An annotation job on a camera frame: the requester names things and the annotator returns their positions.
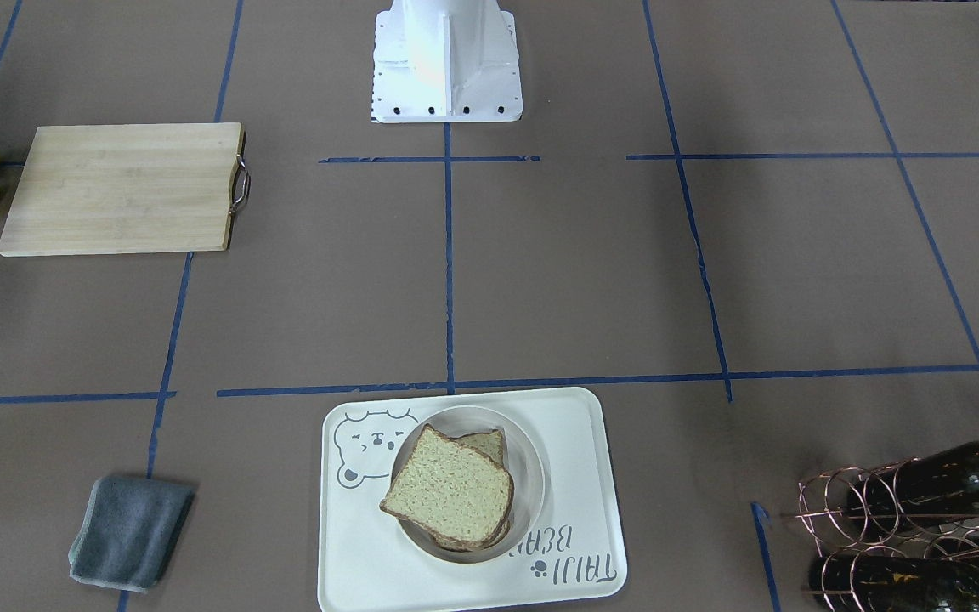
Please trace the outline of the white round plate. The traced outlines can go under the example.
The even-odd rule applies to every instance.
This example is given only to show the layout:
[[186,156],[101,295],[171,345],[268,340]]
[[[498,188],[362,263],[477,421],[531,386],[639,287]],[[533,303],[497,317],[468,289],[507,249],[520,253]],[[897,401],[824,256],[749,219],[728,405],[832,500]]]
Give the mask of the white round plate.
[[528,534],[529,528],[534,526],[545,505],[546,470],[531,434],[516,419],[507,416],[497,408],[490,408],[486,405],[448,406],[438,413],[427,416],[405,438],[403,445],[398,450],[396,460],[393,462],[389,485],[391,485],[393,476],[407,461],[413,442],[425,425],[436,427],[440,433],[450,435],[450,437],[485,433],[485,431],[494,429],[501,430],[506,441],[505,468],[509,470],[514,479],[514,500],[512,512],[509,515],[512,528],[497,545],[473,552],[452,552],[436,546],[430,535],[415,525],[405,522],[405,520],[394,519],[397,520],[401,530],[404,531],[413,545],[439,560],[451,564],[482,564],[505,557],[510,549],[519,545]]

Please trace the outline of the cream bear tray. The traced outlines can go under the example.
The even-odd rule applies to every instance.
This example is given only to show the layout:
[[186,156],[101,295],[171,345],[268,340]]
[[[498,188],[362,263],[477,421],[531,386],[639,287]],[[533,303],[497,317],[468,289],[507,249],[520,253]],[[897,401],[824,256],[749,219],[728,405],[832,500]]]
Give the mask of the cream bear tray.
[[[378,507],[398,450],[427,416],[486,405],[516,419],[546,470],[545,505],[502,558],[451,564],[424,553]],[[324,611],[460,611],[614,595],[628,577],[598,398],[586,388],[365,400],[322,431],[316,599]]]

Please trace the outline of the wooden cutting board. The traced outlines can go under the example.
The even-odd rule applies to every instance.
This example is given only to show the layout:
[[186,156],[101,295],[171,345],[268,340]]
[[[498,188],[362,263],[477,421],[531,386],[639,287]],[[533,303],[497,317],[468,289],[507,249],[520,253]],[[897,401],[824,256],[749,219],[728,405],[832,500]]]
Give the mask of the wooden cutting board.
[[4,257],[221,252],[250,189],[240,122],[39,127]]

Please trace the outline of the folded grey cloth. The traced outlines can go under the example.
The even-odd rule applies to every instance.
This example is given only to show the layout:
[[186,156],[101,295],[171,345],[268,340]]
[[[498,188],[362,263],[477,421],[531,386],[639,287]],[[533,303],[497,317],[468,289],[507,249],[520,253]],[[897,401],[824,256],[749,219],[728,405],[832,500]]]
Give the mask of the folded grey cloth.
[[147,593],[166,573],[194,499],[189,485],[121,475],[99,478],[67,551],[70,578]]

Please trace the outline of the green wine bottle middle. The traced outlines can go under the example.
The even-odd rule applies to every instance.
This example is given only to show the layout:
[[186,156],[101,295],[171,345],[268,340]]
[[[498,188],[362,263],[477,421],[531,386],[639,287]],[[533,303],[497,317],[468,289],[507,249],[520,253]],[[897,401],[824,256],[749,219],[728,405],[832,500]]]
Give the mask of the green wine bottle middle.
[[979,611],[979,567],[839,552],[816,558],[807,589],[833,611]]

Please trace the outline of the green wine bottle front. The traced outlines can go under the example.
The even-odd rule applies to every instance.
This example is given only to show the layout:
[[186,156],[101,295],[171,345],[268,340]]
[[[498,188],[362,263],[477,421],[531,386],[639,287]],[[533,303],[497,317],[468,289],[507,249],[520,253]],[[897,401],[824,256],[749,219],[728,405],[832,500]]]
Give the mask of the green wine bottle front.
[[846,508],[855,518],[912,515],[922,526],[979,515],[979,441],[867,477],[848,493]]

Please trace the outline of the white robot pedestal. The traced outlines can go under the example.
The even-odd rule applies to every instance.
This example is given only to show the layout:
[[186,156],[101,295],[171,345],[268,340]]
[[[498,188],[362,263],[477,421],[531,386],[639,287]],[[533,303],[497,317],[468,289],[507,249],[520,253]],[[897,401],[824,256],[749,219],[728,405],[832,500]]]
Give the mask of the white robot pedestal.
[[393,1],[374,35],[373,122],[521,119],[516,20],[496,1]]

